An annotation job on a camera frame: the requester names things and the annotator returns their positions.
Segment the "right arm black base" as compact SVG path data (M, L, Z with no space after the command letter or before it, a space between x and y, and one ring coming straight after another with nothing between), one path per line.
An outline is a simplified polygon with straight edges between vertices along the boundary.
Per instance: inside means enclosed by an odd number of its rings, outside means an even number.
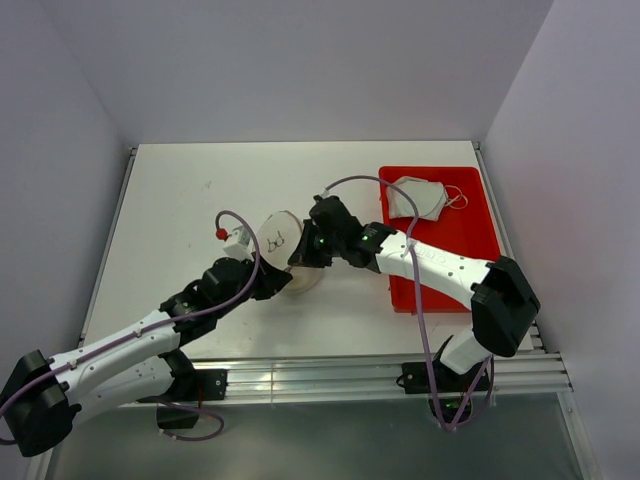
M469 390L478 373L481 373L481 376L475 386L474 392L487 393L493 387L493 374L489 373L486 367L482 367L481 363L475 365L464 375L457 375L443 366L440 361L433 362L433 370L439 395L439 405L443 420L446 423L454 421L464 401L464 395ZM431 386L425 363L403 363L401 365L401 374L396 378L395 383L403 389L407 395L431 394Z

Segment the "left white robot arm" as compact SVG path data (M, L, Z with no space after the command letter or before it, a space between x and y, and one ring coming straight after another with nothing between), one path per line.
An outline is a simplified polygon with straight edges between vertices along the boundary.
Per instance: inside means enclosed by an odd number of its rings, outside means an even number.
M258 258L224 257L115 334L51 357L39 350L23 355L1 391L1 417L12 434L2 445L34 457L105 410L150 397L187 397L195 375L182 347L242 303L270 299L292 279Z

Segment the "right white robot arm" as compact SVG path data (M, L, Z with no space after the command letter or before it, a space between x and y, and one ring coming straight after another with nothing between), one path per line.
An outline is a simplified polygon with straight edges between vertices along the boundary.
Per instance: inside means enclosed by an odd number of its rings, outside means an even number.
M446 342L432 368L435 383L446 390L457 388L487 357L514 356L541 307L512 258L489 261L454 254L386 224L361 224L336 196L317 197L288 263L325 268L336 258L411 280L470 310L470 326Z

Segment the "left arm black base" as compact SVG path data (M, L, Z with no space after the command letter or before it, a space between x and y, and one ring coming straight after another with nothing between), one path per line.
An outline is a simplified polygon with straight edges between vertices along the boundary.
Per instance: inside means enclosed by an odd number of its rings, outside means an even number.
M177 379L177 387L171 386L167 393L160 396L163 401L182 404L187 403L200 410L206 401L221 401L225 398L228 383L226 369L196 369L188 373L184 379ZM156 424L160 429L190 430L198 420L203 420L204 413L181 410L160 403L156 407Z

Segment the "white folded bra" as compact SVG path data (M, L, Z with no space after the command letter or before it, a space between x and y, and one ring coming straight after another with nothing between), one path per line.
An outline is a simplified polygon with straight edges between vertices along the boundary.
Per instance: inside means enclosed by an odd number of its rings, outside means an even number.
M386 190L390 219L413 217L417 209L420 219L436 222L446 208L461 210L469 204L467 196L454 185L408 176L394 185L396 188Z

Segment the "red plastic tray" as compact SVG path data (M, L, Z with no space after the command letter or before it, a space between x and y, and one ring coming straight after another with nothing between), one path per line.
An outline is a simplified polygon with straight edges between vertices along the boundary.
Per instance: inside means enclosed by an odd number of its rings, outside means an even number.
M436 221L419 220L412 231L417 240L463 256L495 261L501 255L494 223L479 171L473 167L382 166L380 178L391 183L408 176L440 182L446 186L449 198L466 196L445 207ZM390 219L386 186L380 187L383 223L406 232L411 218ZM413 280L391 276L391 304L396 313L416 312ZM458 301L426 286L421 287L425 313L466 313Z

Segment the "aluminium rail frame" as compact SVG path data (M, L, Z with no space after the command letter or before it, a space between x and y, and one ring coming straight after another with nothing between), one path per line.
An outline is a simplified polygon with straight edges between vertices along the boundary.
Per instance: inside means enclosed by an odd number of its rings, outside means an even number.
M220 252L217 211L253 223L304 214L341 180L363 221L380 215L383 165L485 169L480 147L451 142L142 144L128 165L82 337L97 340L144 316ZM418 326L396 315L385 278L337 263L298 297L252 303L188 353L223 370L213 409L223 434L202 443L159 434L152 405L130 405L75 429L31 462L32 479L597 479L562 357L538 332L496 363L491 406L453 434L425 398L395 381L421 355Z

